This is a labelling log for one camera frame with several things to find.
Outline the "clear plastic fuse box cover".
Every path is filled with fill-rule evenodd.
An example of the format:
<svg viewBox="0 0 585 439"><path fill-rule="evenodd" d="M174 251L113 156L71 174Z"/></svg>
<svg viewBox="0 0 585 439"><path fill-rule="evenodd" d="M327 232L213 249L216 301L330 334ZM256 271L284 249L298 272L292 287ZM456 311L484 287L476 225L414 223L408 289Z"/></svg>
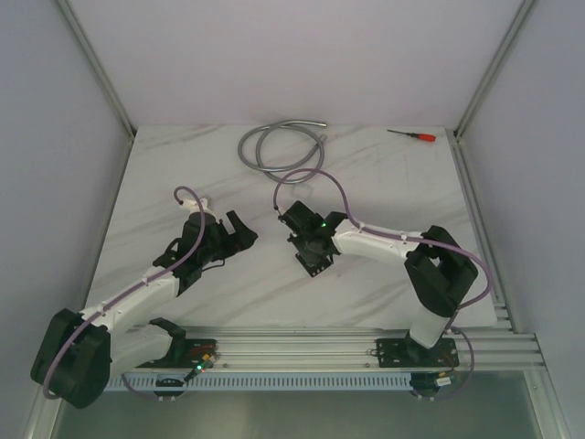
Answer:
<svg viewBox="0 0 585 439"><path fill-rule="evenodd" d="M313 245L304 246L298 252L302 264L310 269L323 267L329 263L328 252L320 244L316 247Z"/></svg>

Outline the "black fuse box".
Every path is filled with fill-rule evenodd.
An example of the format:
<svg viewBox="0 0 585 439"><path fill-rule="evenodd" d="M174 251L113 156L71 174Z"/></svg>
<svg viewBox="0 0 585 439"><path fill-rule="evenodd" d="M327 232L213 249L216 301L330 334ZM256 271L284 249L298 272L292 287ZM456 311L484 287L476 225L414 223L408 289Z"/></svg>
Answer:
<svg viewBox="0 0 585 439"><path fill-rule="evenodd" d="M333 257L330 255L297 252L295 257L311 277L315 277L333 264Z"/></svg>

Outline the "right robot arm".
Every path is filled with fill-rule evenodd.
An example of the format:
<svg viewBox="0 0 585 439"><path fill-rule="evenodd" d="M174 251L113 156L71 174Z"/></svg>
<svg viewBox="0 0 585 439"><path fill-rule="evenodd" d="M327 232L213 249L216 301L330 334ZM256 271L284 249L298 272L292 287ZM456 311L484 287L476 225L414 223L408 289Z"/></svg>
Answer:
<svg viewBox="0 0 585 439"><path fill-rule="evenodd" d="M321 273L337 255L402 265L420 303L405 342L406 357L424 365L437 354L443 331L478 277L470 256L460 253L452 235L433 226L425 232L402 233L357 225L343 212L322 217L301 201L279 216L291 234L288 242L310 276Z"/></svg>

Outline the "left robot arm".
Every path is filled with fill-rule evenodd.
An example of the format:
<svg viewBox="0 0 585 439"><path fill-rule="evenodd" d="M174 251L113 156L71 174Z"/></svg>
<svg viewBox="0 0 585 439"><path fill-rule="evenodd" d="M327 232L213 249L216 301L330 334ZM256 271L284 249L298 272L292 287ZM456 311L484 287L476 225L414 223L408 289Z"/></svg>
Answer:
<svg viewBox="0 0 585 439"><path fill-rule="evenodd" d="M208 211L189 215L144 277L126 290L79 312L64 308L50 320L30 376L46 398L82 409L95 402L109 380L160 362L188 363L185 330L153 312L197 282L207 266L251 248L258 235L235 211L232 230Z"/></svg>

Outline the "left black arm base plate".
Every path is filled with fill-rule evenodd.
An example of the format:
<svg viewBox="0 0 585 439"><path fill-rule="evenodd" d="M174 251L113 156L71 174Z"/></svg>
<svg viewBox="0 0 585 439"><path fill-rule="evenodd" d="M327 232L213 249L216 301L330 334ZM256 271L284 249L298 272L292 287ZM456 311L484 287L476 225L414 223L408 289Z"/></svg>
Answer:
<svg viewBox="0 0 585 439"><path fill-rule="evenodd" d="M137 369L190 369L208 354L213 356L218 342L213 338L187 338L171 343L169 351L160 359L147 361Z"/></svg>

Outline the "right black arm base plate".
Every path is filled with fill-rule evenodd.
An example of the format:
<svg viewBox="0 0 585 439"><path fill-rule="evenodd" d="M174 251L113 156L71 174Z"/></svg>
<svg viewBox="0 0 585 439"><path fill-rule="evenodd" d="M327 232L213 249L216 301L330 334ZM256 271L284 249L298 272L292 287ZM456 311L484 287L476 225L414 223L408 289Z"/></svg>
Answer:
<svg viewBox="0 0 585 439"><path fill-rule="evenodd" d="M448 368L460 365L458 349L452 338L440 338L432 348L425 348L409 337L379 338L374 348L381 368Z"/></svg>

